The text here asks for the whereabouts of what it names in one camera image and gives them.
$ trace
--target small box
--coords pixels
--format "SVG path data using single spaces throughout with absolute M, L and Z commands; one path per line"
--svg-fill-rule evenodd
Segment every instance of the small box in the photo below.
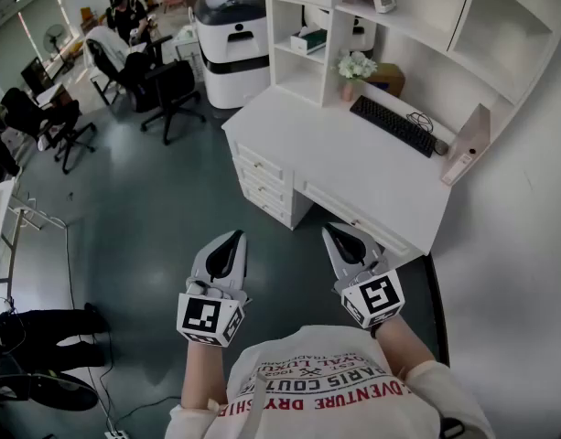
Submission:
M 302 55 L 310 54 L 319 48 L 325 47 L 326 44 L 326 29 L 318 29 L 305 36 L 299 36 L 298 33 L 296 33 L 290 37 L 290 48 Z
M 366 78 L 365 81 L 399 98 L 402 88 L 405 86 L 406 78 L 397 65 L 393 63 L 379 63 L 378 70 L 370 78 Z
M 400 313 L 405 296 L 396 270 L 391 270 L 368 281 L 345 288 L 341 304 L 361 328 L 380 324 Z
M 239 301 L 178 295 L 177 330 L 188 341 L 228 347 L 243 318 Z

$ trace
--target white t-shirt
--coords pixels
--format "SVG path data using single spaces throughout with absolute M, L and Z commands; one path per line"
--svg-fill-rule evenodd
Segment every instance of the white t-shirt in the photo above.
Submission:
M 256 374 L 261 392 L 265 385 L 262 401 L 258 393 L 254 398 Z M 166 439 L 437 439 L 441 416 L 463 422 L 462 439 L 494 437 L 449 368 L 428 361 L 401 382 L 378 343 L 353 327 L 303 327 L 250 347 L 233 366 L 227 387 L 230 403 L 216 412 L 175 407 Z M 248 414 L 257 417 L 255 427 L 243 429 Z

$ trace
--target black keyboard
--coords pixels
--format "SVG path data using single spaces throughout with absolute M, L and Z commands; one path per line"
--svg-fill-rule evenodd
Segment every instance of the black keyboard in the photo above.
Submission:
M 402 140 L 408 146 L 412 146 L 426 157 L 430 157 L 433 153 L 437 139 L 432 134 L 381 104 L 360 96 L 351 106 L 350 111 L 385 130 L 388 134 L 392 134 L 398 140 Z

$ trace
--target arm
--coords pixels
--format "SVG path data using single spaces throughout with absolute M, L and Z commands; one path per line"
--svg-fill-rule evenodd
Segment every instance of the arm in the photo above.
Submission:
M 137 34 L 138 36 L 141 36 L 144 32 L 144 29 L 146 29 L 146 27 L 148 26 L 148 18 L 144 7 L 138 1 L 135 2 L 135 14 L 138 18 L 140 18 L 140 23 L 137 27 Z
M 400 316 L 386 320 L 375 336 L 390 370 L 400 380 L 404 380 L 406 374 L 416 366 L 435 360 L 430 350 Z
M 400 317 L 386 320 L 376 338 L 393 374 L 446 418 L 460 420 L 465 439 L 492 439 L 490 424 L 475 398 L 465 391 L 450 369 L 435 357 Z
M 227 403 L 223 351 L 220 347 L 189 342 L 180 404 L 190 410 L 207 410 L 209 399 L 219 405 Z

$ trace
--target power strip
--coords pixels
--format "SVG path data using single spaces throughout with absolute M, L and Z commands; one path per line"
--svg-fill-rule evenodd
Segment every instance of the power strip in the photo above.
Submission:
M 106 431 L 105 437 L 107 439 L 130 439 L 130 436 L 125 431 L 116 431 L 115 434 L 111 431 Z

